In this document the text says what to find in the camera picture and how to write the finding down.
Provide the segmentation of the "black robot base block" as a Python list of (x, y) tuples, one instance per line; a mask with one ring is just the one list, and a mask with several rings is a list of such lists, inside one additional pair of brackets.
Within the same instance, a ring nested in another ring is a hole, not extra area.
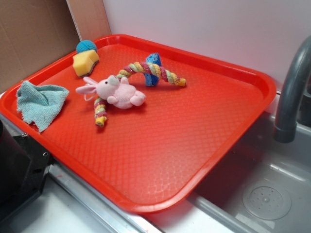
[(42, 194), (51, 160), (50, 152), (31, 136), (12, 136), (0, 123), (1, 223)]

